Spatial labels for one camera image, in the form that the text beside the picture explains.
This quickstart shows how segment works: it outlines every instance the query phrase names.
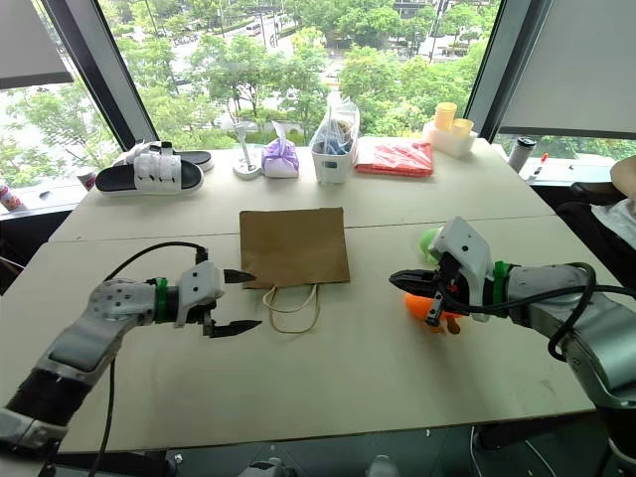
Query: green object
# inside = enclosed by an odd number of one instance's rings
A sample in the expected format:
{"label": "green object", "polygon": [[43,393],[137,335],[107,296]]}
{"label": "green object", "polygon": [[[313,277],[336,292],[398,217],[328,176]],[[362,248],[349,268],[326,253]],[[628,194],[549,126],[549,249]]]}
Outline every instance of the green object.
{"label": "green object", "polygon": [[421,235],[421,239],[419,240],[419,250],[424,255],[424,258],[426,259],[426,261],[430,263],[431,265],[437,265],[439,263],[439,260],[437,260],[437,258],[431,255],[430,252],[428,251],[428,249],[430,248],[430,245],[435,240],[435,237],[437,237],[437,233],[439,231],[441,231],[441,228],[430,229],[424,232]]}
{"label": "green object", "polygon": [[[505,261],[495,262],[495,268],[493,269],[493,277],[495,278],[493,283],[493,304],[495,305],[504,301],[504,283],[506,282],[510,268],[512,268],[510,263],[506,263]],[[496,313],[496,316],[506,318],[508,315],[502,312]]]}
{"label": "green object", "polygon": [[166,321],[170,321],[166,319],[168,280],[166,278],[157,278],[156,282],[157,289],[155,290],[155,323],[165,323]]}

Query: yellow cup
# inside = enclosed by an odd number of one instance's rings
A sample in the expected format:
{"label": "yellow cup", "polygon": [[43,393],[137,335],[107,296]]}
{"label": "yellow cup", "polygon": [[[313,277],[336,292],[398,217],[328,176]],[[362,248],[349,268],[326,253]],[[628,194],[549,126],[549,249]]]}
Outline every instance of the yellow cup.
{"label": "yellow cup", "polygon": [[457,118],[453,121],[453,127],[450,132],[458,138],[466,137],[472,131],[473,124],[470,119]]}
{"label": "yellow cup", "polygon": [[449,131],[453,125],[453,118],[455,117],[456,110],[457,104],[454,102],[439,103],[435,108],[435,127],[437,129]]}

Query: clear plastic container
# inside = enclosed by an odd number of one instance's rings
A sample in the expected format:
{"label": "clear plastic container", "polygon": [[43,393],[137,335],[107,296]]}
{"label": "clear plastic container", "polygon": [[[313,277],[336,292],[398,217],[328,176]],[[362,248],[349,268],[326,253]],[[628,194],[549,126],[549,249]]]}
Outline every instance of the clear plastic container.
{"label": "clear plastic container", "polygon": [[454,102],[441,102],[435,108],[435,127],[443,131],[450,131],[457,111]]}

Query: car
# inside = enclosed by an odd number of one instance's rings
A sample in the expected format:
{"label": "car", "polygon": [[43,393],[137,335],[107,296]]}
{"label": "car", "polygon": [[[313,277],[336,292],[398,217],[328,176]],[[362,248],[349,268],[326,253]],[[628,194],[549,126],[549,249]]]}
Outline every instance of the car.
{"label": "car", "polygon": [[250,35],[251,37],[255,37],[256,35],[260,35],[260,24],[252,23],[250,25],[247,25],[245,30],[247,31],[248,35]]}

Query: pole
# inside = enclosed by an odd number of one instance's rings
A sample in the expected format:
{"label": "pole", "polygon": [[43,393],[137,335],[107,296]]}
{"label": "pole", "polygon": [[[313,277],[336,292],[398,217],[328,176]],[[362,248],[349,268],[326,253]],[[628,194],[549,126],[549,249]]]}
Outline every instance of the pole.
{"label": "pole", "polygon": [[435,43],[437,42],[437,29],[439,28],[439,21],[441,20],[441,12],[443,10],[443,5],[448,0],[439,0],[437,3],[437,15],[435,16],[435,23],[433,25],[433,47],[430,49],[430,54],[428,55],[428,59],[431,63],[433,63],[433,53],[435,52]]}
{"label": "pole", "polygon": [[159,36],[159,32],[157,31],[157,25],[155,25],[155,19],[152,17],[152,12],[150,11],[150,5],[148,5],[148,0],[144,0],[146,4],[146,8],[148,9],[148,15],[150,16],[150,21],[152,22],[152,28],[155,30],[155,36]]}
{"label": "pole", "polygon": [[262,10],[260,9],[260,0],[258,0],[258,16],[260,17],[260,34],[262,35],[262,44],[267,51],[267,40],[265,40],[265,25],[262,23]]}
{"label": "pole", "polygon": [[219,7],[219,26],[221,26],[221,36],[226,37],[226,32],[223,30],[223,8]]}

